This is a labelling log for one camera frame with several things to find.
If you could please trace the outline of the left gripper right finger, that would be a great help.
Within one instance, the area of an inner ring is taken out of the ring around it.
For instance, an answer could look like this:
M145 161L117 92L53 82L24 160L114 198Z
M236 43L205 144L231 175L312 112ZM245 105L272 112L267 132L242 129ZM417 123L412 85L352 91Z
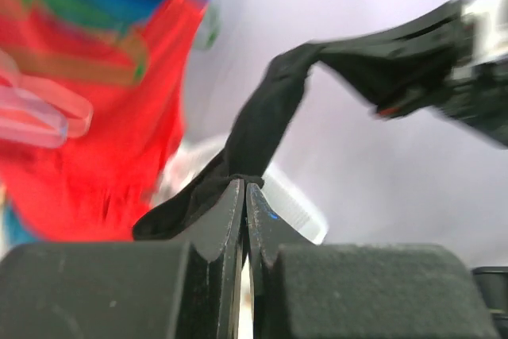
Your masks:
M246 190L257 338L497 338L471 273L439 245L315 245Z

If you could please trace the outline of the black tank top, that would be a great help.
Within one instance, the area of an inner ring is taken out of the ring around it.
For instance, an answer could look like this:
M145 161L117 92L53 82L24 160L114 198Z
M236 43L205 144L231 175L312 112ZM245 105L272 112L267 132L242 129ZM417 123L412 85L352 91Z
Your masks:
M316 63L345 79L380 117L403 117L430 105L456 62L463 7L463 0L452 0L393 29L309 42L275 57L237 115L224 148L176 196L140 218L133 238L170 239L200 218L231 180L261 183Z

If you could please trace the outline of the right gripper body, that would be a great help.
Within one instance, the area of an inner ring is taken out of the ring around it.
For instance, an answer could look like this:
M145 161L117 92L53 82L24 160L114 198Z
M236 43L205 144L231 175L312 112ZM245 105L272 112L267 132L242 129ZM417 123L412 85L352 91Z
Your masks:
M452 32L456 58L438 85L420 80L376 108L386 119L432 106L440 114L507 146L507 0L471 0Z

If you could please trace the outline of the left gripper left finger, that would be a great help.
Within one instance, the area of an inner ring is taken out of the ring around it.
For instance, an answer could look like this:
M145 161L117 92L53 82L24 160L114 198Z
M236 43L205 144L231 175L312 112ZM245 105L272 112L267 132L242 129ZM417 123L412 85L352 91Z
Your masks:
M244 183L169 241L20 245L1 262L4 338L235 338Z

